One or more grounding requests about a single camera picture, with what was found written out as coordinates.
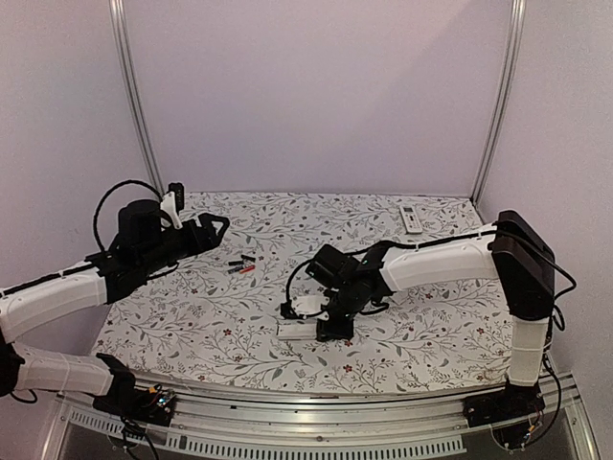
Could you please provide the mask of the red battery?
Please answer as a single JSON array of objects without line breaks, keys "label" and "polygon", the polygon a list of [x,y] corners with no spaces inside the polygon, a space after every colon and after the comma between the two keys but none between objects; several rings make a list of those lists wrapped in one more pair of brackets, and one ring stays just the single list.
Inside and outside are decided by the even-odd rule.
[{"label": "red battery", "polygon": [[241,269],[241,270],[240,270],[238,273],[241,273],[241,274],[242,274],[242,273],[248,273],[248,272],[250,272],[250,271],[255,270],[255,268],[256,268],[256,267],[255,267],[254,265],[250,265],[250,266],[247,266],[247,267],[245,267],[245,268],[242,268],[242,269]]}]

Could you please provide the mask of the long white remote control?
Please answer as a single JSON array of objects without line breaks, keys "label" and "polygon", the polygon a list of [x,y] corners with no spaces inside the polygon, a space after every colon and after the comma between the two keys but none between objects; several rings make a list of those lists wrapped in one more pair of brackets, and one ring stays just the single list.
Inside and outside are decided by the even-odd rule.
[{"label": "long white remote control", "polygon": [[313,341],[317,335],[316,322],[281,322],[277,327],[277,337],[285,341]]}]

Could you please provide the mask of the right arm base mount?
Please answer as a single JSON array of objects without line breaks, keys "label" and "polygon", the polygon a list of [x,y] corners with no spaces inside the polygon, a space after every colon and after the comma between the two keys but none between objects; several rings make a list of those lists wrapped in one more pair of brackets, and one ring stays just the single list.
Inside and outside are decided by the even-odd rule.
[{"label": "right arm base mount", "polygon": [[504,385],[462,400],[462,414],[469,427],[486,426],[536,415],[545,409],[538,382],[517,385],[505,378]]}]

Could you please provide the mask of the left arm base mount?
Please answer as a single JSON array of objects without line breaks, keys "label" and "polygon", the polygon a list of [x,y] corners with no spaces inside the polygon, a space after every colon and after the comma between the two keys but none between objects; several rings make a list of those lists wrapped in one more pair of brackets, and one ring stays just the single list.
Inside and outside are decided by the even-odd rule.
[{"label": "left arm base mount", "polygon": [[176,406],[173,390],[161,383],[139,389],[135,386],[135,376],[118,359],[106,354],[96,354],[96,358],[107,365],[113,379],[105,395],[94,397],[94,409],[133,422],[170,426]]}]

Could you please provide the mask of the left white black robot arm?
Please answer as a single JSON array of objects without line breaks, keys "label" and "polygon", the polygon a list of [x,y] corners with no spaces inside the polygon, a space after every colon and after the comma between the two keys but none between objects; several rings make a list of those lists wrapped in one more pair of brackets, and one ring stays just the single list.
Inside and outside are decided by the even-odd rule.
[{"label": "left white black robot arm", "polygon": [[142,408],[132,373],[115,357],[74,356],[19,343],[29,331],[76,311],[114,304],[183,260],[220,246],[226,217],[202,213],[181,220],[168,195],[140,199],[118,213],[109,248],[79,264],[1,293],[1,393],[81,392],[106,401],[123,416]]}]

